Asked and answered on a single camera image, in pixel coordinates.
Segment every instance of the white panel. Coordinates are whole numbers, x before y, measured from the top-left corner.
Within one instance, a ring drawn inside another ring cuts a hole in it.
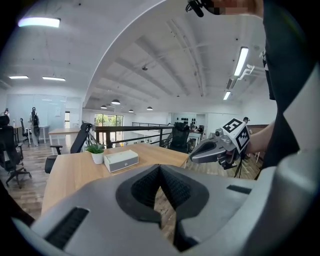
[[[269,125],[277,116],[277,103],[269,99],[269,94],[251,95],[251,98],[243,102],[242,117],[248,117],[248,125]]]

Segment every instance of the white ceiling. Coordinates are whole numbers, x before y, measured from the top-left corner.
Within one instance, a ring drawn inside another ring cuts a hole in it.
[[[162,108],[161,102],[222,102],[242,46],[249,47],[246,64],[262,67],[259,58],[265,44],[262,20],[209,13],[199,18],[194,12],[182,11],[181,15],[157,24],[151,19],[153,29],[135,41],[126,42],[129,46],[115,61],[104,65],[100,60],[110,46],[108,42],[115,39],[115,27],[125,19],[126,10],[131,8],[130,14],[138,12],[138,7],[147,2],[51,0],[38,3],[25,17],[60,18],[60,27],[16,28],[0,60],[0,80],[6,84],[3,86],[42,86],[42,76],[56,76],[66,79],[59,85],[84,94],[90,85],[93,89],[87,91],[89,100],[85,105],[90,109],[108,105],[117,98],[124,107],[122,111],[144,111],[147,106],[157,106],[154,110],[162,111],[168,109],[168,105]],[[180,2],[185,2],[181,6],[184,9],[187,1]],[[8,79],[13,75],[26,75],[29,79]],[[45,81],[46,85],[57,83]],[[247,94],[255,93],[255,88],[256,93],[260,93],[264,83],[265,78],[245,76],[236,82],[227,102],[243,101]]]

